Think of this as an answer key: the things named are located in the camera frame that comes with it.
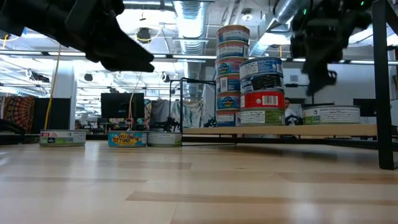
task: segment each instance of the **person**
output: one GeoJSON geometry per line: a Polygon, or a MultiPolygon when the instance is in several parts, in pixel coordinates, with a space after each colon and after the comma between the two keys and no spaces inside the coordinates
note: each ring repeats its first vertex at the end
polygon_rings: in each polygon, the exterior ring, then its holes
{"type": "MultiPolygon", "coordinates": [[[[285,97],[285,118],[287,118],[288,116],[297,116],[296,113],[292,110],[289,109],[289,105],[290,105],[290,99],[285,97]]],[[[290,118],[288,120],[289,125],[296,125],[295,123],[297,122],[297,118],[290,118]]]]}

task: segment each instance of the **ceiling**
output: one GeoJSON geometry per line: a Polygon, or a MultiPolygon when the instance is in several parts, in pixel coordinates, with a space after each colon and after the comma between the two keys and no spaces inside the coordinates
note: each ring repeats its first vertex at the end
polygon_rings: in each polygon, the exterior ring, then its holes
{"type": "MultiPolygon", "coordinates": [[[[141,4],[142,1],[125,1],[126,10],[118,16],[118,22],[122,30],[129,34],[131,38],[136,38],[136,32],[140,27],[150,27],[150,34],[153,38],[149,44],[143,44],[148,51],[153,54],[183,54],[181,48],[181,41],[178,39],[178,20],[176,13],[173,11],[158,11],[148,10],[150,5],[141,4]]],[[[275,0],[242,0],[235,4],[232,0],[216,0],[214,2],[207,2],[207,13],[205,18],[205,33],[203,34],[203,41],[206,42],[204,55],[215,55],[216,52],[216,32],[223,26],[227,19],[230,23],[236,23],[246,26],[250,29],[250,45],[257,42],[260,34],[258,34],[258,25],[261,24],[263,15],[272,13],[272,7],[275,0]],[[250,9],[252,19],[244,21],[242,19],[241,11],[243,9],[250,9]]],[[[196,27],[189,27],[186,29],[196,29],[196,27]]],[[[363,32],[352,36],[352,42],[355,47],[350,47],[345,50],[345,58],[347,59],[373,59],[373,42],[371,27],[363,32]]],[[[398,43],[398,37],[390,38],[390,41],[398,43]]],[[[11,41],[3,43],[3,50],[33,50],[41,52],[57,52],[58,43],[44,35],[36,33],[33,30],[27,29],[27,32],[21,37],[12,37],[11,41]]],[[[62,47],[62,52],[73,52],[74,49],[67,49],[62,47]]],[[[289,45],[271,46],[266,50],[269,56],[275,57],[290,57],[289,45]]],[[[0,55],[0,83],[13,85],[40,85],[25,86],[25,87],[0,87],[0,94],[20,94],[20,95],[35,95],[38,97],[48,96],[50,91],[48,83],[34,81],[27,75],[27,70],[35,71],[48,78],[52,77],[53,68],[56,64],[55,55],[53,57],[30,57],[24,58],[18,55],[0,55]]],[[[84,58],[68,58],[61,60],[72,60],[77,67],[79,74],[78,86],[90,86],[91,88],[79,88],[78,99],[79,105],[84,109],[84,103],[87,101],[98,101],[100,93],[109,92],[107,86],[117,88],[119,91],[132,92],[136,85],[144,85],[151,87],[153,92],[147,93],[153,98],[165,98],[169,95],[169,83],[164,83],[161,80],[162,74],[168,74],[171,79],[179,79],[186,77],[185,68],[187,61],[173,60],[164,62],[153,62],[155,67],[154,73],[137,73],[137,72],[122,72],[111,73],[106,71],[100,63],[93,63],[84,58]],[[85,74],[92,74],[93,81],[88,82],[84,79],[85,74]]],[[[214,75],[214,60],[210,61],[196,61],[200,63],[203,68],[200,79],[211,80],[214,75]]],[[[184,90],[184,95],[196,94],[200,96],[201,86],[199,85],[195,92],[188,88],[184,90]]]]}

